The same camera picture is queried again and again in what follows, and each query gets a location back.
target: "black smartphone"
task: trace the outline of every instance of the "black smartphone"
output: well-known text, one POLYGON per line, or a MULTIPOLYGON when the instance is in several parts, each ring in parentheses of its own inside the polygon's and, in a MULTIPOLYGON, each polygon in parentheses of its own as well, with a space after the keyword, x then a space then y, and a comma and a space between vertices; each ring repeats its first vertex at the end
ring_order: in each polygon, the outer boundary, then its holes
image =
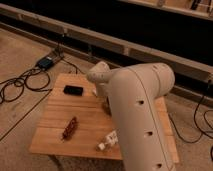
POLYGON ((65 94, 76 95, 76 96, 82 96, 83 90, 84 90, 83 87, 78 87, 78 86, 66 85, 64 87, 65 94))

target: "black power adapter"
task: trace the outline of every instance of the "black power adapter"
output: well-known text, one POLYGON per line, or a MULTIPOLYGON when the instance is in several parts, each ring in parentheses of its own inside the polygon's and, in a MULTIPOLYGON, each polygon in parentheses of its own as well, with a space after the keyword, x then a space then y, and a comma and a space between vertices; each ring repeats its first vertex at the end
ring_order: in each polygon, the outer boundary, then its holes
POLYGON ((51 51, 48 55, 39 59, 36 63, 36 66, 44 70, 50 69, 53 65, 55 65, 55 63, 63 58, 63 55, 61 56, 61 53, 62 52, 58 50, 51 51))
POLYGON ((51 57, 49 56, 45 56, 43 58, 41 58, 37 63, 36 66, 44 69, 44 70, 48 70, 50 69, 52 66, 54 65, 53 60, 51 57))

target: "dark wall panel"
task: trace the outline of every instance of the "dark wall panel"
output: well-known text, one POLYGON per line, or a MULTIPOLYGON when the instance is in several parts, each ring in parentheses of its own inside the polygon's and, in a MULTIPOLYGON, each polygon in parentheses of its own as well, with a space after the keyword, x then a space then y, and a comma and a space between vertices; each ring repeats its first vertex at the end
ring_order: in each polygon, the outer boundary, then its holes
POLYGON ((213 22, 118 1, 2 0, 3 3, 213 65, 213 22))

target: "table leg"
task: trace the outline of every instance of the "table leg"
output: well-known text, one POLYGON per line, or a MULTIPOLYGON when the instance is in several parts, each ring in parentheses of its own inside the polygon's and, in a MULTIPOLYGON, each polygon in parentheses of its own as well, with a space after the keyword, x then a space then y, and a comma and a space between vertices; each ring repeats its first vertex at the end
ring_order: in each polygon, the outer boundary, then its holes
POLYGON ((53 163, 57 166, 59 171, 64 171, 63 166, 61 165, 60 161, 56 158, 55 155, 48 155, 50 160, 53 161, 53 163))

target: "cable on floor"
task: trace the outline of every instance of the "cable on floor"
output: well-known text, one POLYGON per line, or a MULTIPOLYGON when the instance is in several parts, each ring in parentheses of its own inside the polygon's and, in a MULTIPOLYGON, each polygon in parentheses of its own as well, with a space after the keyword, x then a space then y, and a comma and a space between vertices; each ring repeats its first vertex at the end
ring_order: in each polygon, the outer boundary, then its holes
POLYGON ((29 110, 27 111, 1 138, 0 142, 24 119, 30 112, 35 109, 51 92, 51 89, 47 90, 48 92, 29 110))
MULTIPOLYGON (((196 108, 195 108, 195 111, 194 111, 194 113, 193 113, 193 121, 194 121, 194 124, 195 124, 195 126, 196 126, 197 131, 200 133, 200 135, 198 136, 198 138, 196 138, 196 139, 194 139, 194 140, 187 140, 186 138, 184 138, 184 137, 180 134, 179 130, 177 129, 177 126, 176 126, 176 124, 175 124, 173 118, 171 117, 171 115, 169 115, 169 119, 170 119, 170 121, 171 121, 171 123, 172 123, 172 125, 173 125, 173 127, 174 127, 174 129, 175 129, 175 131, 176 131, 176 133, 177 133, 177 136, 178 136, 183 142, 185 142, 185 143, 190 143, 190 144, 197 143, 197 142, 200 141, 200 139, 201 139, 203 136, 207 136, 208 138, 213 139, 213 125, 211 125, 210 121, 209 121, 208 118, 207 118, 207 114, 210 113, 210 112, 213 112, 213 110, 207 110, 207 111, 205 111, 205 112, 203 113, 203 115, 202 115, 202 116, 203 116, 203 119, 204 119, 204 121, 205 121, 205 123, 206 123, 206 125, 207 125, 207 126, 209 127, 209 129, 210 129, 210 130, 208 130, 208 131, 203 130, 203 129, 199 126, 199 124, 197 123, 197 118, 196 118, 197 113, 198 113, 198 109, 199 109, 199 107, 200 107, 200 104, 203 102, 203 100, 204 100, 204 98, 205 98, 205 95, 206 95, 206 93, 208 92, 208 90, 209 90, 209 88, 210 88, 210 85, 211 85, 211 81, 208 82, 207 89, 206 89, 206 91, 204 91, 203 95, 201 96, 201 98, 200 98, 200 100, 199 100, 199 102, 198 102, 198 104, 197 104, 197 106, 196 106, 196 108)), ((210 156, 211 156, 211 160, 213 161, 213 146, 211 147, 211 150, 210 150, 210 156)))
POLYGON ((46 71, 37 67, 29 69, 16 78, 11 78, 3 82, 0 82, 0 104, 4 102, 13 102, 17 100, 24 93, 25 88, 34 92, 49 91, 50 89, 45 89, 49 84, 50 84, 50 76, 46 71), (47 78, 47 82, 41 87, 36 88, 31 87, 28 83, 29 79, 39 74, 44 74, 47 78), (10 86, 14 86, 15 88, 21 89, 20 92, 11 99, 9 99, 6 95, 6 90, 10 86))

